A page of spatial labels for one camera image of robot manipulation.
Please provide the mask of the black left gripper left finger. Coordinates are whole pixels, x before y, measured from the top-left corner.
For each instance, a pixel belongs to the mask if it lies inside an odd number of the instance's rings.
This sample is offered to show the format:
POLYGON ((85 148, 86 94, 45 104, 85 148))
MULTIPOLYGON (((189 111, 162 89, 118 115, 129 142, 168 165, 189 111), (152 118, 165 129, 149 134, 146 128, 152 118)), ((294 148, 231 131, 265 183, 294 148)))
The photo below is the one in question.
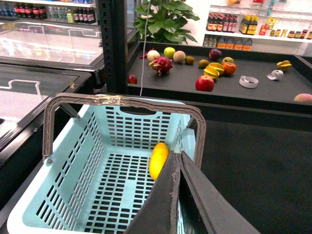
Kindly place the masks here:
POLYGON ((126 234, 176 234, 180 165, 171 151, 146 201, 126 228, 126 234))

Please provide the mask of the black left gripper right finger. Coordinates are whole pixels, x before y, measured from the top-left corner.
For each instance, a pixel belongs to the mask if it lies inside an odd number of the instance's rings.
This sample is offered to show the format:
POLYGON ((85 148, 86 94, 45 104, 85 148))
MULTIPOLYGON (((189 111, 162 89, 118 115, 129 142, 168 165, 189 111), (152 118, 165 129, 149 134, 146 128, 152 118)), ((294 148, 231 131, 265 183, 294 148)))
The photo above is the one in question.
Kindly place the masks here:
POLYGON ((257 234, 183 151, 180 154, 182 214, 185 233, 257 234))

